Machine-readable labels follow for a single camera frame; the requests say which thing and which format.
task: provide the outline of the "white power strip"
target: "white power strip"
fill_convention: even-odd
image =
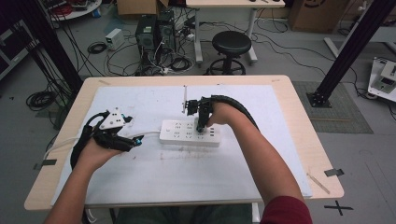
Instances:
[[[221,141],[220,126],[214,124],[198,133],[196,123],[187,120],[164,120],[160,142],[167,145],[218,147]]]

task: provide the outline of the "black metal pole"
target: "black metal pole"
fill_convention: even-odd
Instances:
[[[30,32],[40,42],[58,68],[72,91],[72,99],[74,99],[81,89],[82,79],[64,51],[58,36],[52,30],[43,8],[37,1],[39,0],[13,0],[13,3],[21,13],[21,17]]]
[[[317,90],[309,96],[312,97],[312,106],[321,106],[327,103],[332,91],[395,6],[396,0],[375,0],[370,5],[326,77]]]

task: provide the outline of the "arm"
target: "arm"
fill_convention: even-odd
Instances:
[[[93,173],[120,151],[105,149],[90,140],[68,177],[44,223],[80,223],[88,184]]]
[[[213,110],[207,126],[228,124],[233,129],[265,204],[277,196],[291,196],[303,202],[303,195],[288,165],[250,120],[223,103],[214,103]]]

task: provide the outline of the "black mat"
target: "black mat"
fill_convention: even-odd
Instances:
[[[332,92],[331,108],[316,108],[309,104],[306,94],[314,92],[320,83],[292,83],[317,133],[373,133],[343,84],[338,84]]]

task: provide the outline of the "stool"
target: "stool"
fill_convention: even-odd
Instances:
[[[212,40],[213,47],[224,54],[226,58],[215,60],[208,69],[208,74],[215,75],[215,71],[221,72],[223,75],[233,75],[238,72],[240,75],[246,74],[245,66],[234,58],[239,58],[241,54],[248,52],[251,48],[251,41],[247,35],[236,31],[224,31],[216,34]]]

